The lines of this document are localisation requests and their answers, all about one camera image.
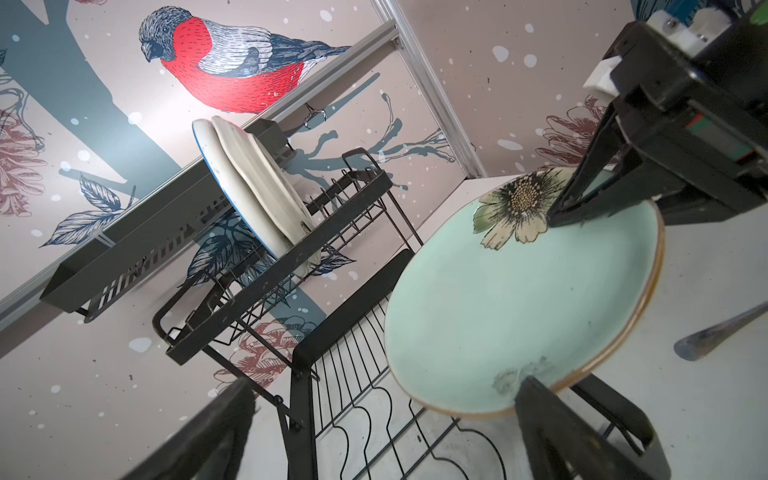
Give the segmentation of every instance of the utensil handle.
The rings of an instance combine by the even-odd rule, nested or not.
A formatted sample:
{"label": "utensil handle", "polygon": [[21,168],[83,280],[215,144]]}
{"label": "utensil handle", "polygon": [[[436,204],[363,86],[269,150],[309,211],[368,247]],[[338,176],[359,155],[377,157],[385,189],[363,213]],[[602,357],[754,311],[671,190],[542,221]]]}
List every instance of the utensil handle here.
{"label": "utensil handle", "polygon": [[674,351],[683,360],[691,362],[698,360],[766,311],[768,311],[768,301],[732,319],[724,320],[715,326],[678,340],[674,344]]}

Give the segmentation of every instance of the plate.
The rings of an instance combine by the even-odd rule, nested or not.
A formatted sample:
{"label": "plate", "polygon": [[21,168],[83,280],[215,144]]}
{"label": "plate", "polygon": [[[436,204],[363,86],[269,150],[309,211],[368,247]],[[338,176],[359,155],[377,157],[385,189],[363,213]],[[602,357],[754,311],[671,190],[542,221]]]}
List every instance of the plate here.
{"label": "plate", "polygon": [[545,214],[573,171],[537,171],[488,192],[413,257],[384,328],[389,367],[411,397],[459,416],[510,412],[528,375],[563,389],[627,338],[659,276],[664,222],[646,201],[548,229]]}
{"label": "plate", "polygon": [[275,258],[285,255],[293,245],[277,228],[245,180],[235,170],[221,146],[213,124],[204,119],[195,120],[192,122],[192,133],[210,172],[250,231]]}
{"label": "plate", "polygon": [[[315,227],[315,222],[275,160],[242,128],[218,116],[213,117],[212,122],[232,165],[267,215],[293,245],[299,243],[306,237],[307,229]],[[320,252],[310,257],[309,262],[319,264]]]}

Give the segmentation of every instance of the bird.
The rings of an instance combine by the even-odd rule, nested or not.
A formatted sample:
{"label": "bird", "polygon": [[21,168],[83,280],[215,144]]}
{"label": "bird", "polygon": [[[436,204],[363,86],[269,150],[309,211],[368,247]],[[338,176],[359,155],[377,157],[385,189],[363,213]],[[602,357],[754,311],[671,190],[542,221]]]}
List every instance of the bird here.
{"label": "bird", "polygon": [[349,47],[331,47],[231,27],[167,6],[139,28],[141,51],[162,65],[199,101],[217,110],[259,114],[296,88],[319,62]]}

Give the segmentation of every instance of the red flower illustration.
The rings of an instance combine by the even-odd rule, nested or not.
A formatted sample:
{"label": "red flower illustration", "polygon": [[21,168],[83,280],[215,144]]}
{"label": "red flower illustration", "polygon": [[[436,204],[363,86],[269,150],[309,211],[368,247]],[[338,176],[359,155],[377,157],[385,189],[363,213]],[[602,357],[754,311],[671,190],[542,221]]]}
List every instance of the red flower illustration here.
{"label": "red flower illustration", "polygon": [[[261,323],[256,325],[253,329],[288,360],[293,356],[293,349],[300,341],[300,339],[294,337],[291,331],[277,320]],[[240,337],[237,346],[239,346],[240,349],[232,354],[230,361],[253,379],[254,382],[264,388],[269,386],[269,384],[272,383],[287,367],[285,363],[262,345],[261,342],[247,333]],[[214,373],[214,378],[221,382],[217,387],[218,391],[221,391],[224,386],[237,379],[237,377],[227,369],[218,370]]]}
{"label": "red flower illustration", "polygon": [[566,118],[549,115],[547,123],[550,127],[544,130],[549,148],[537,148],[536,153],[556,164],[581,163],[605,113],[606,107],[597,106],[597,102],[597,98],[589,95],[583,106],[568,110]]}
{"label": "red flower illustration", "polygon": [[36,183],[42,175],[31,169],[47,165],[37,158],[42,149],[42,139],[17,114],[0,111],[0,214],[31,215],[26,195],[42,195],[45,191]]}

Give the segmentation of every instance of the light green plate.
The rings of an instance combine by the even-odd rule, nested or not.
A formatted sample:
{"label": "light green plate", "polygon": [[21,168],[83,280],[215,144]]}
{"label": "light green plate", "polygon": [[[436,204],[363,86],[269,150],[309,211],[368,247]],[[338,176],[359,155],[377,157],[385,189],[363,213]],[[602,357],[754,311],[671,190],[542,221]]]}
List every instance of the light green plate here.
{"label": "light green plate", "polygon": [[660,272],[664,224],[648,201],[548,230],[544,215],[573,170],[483,195],[406,267],[384,337],[411,397],[456,415],[505,412],[526,376],[572,385],[629,334]]}

